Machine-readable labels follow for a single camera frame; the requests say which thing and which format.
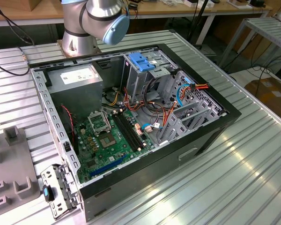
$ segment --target aluminum table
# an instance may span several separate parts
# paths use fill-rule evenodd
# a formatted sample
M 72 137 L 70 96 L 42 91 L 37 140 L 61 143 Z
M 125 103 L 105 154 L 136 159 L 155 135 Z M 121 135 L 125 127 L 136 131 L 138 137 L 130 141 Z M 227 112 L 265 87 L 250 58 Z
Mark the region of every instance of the aluminum table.
M 281 119 L 214 63 L 168 30 L 126 35 L 103 52 L 165 43 L 241 113 L 203 154 L 128 197 L 89 224 L 281 224 Z M 31 63 L 64 58 L 57 44 L 24 47 Z M 26 70 L 21 52 L 0 50 L 0 64 Z M 0 132 L 24 128 L 40 187 L 40 173 L 60 163 L 31 75 L 0 71 Z M 0 224 L 84 224 L 80 209 L 53 220 L 43 195 L 0 215 Z
M 244 19 L 240 26 L 238 27 L 235 35 L 231 39 L 230 43 L 228 44 L 227 48 L 225 49 L 222 58 L 220 59 L 219 66 L 221 67 L 223 63 L 226 61 L 229 53 L 231 52 L 233 46 L 235 45 L 236 41 L 242 34 L 243 30 L 248 27 L 252 31 L 246 40 L 243 42 L 242 46 L 238 50 L 238 52 L 242 51 L 247 44 L 249 43 L 250 39 L 253 37 L 255 33 L 260 34 L 264 38 L 268 39 L 272 43 L 276 45 L 276 47 L 272 50 L 269 54 L 270 57 L 274 55 L 274 53 L 281 48 L 281 22 L 275 18 L 268 17 L 268 18 L 254 18 L 254 19 Z

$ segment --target red cable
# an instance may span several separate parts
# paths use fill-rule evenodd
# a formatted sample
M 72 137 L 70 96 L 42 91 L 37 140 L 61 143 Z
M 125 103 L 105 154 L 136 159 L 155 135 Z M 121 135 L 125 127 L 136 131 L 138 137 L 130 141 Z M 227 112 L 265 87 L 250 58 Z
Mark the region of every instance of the red cable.
M 61 107 L 66 110 L 67 114 L 68 114 L 69 117 L 70 117 L 71 127 L 72 127 L 73 144 L 74 144 L 74 125 L 73 125 L 73 120 L 72 120 L 71 113 L 70 113 L 70 111 L 69 111 L 65 106 L 61 105 Z

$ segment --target light blue cap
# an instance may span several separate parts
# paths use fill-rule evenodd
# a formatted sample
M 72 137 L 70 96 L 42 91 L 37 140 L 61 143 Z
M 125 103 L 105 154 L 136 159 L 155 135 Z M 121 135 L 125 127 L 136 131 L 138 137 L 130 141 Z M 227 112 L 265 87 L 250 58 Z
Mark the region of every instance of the light blue cap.
M 81 1 L 87 1 L 87 0 L 61 0 L 62 4 L 71 4 L 71 3 L 77 3 Z
M 119 16 L 108 28 L 103 37 L 103 42 L 108 45 L 116 45 L 119 43 L 129 27 L 129 18 L 126 15 Z

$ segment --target ram slot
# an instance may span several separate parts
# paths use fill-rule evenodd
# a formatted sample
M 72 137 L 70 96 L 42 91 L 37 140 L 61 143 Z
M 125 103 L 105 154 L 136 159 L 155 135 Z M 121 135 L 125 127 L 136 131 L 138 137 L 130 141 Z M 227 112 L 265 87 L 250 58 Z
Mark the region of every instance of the ram slot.
M 131 147 L 133 152 L 136 152 L 139 150 L 139 148 L 143 148 L 143 144 L 138 138 L 137 134 L 135 131 L 131 128 L 131 125 L 128 123 L 127 119 L 125 116 L 122 114 L 116 114 L 113 115 L 113 120 L 118 126 L 120 132 L 128 142 L 129 146 Z

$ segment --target wooden table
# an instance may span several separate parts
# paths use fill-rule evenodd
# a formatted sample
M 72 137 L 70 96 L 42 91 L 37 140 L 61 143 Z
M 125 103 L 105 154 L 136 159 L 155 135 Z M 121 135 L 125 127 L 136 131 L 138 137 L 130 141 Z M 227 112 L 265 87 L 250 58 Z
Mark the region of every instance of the wooden table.
M 169 18 L 169 17 L 187 17 L 194 16 L 195 7 L 188 7 L 184 4 L 168 6 L 162 2 L 141 2 L 138 4 L 138 19 L 148 18 Z M 59 0 L 43 0 L 32 11 L 22 11 L 8 7 L 1 7 L 3 13 L 18 25 L 36 25 L 63 23 L 63 10 Z M 237 9 L 225 0 L 215 4 L 213 8 L 206 8 L 203 16 L 208 16 L 202 32 L 198 38 L 197 44 L 202 44 L 211 23 L 216 15 L 240 15 L 240 14 L 261 14 L 265 17 L 272 10 L 270 6 L 254 9 Z M 130 18 L 135 19 L 135 12 L 130 10 Z M 0 16 L 0 26 L 8 26 L 3 17 Z

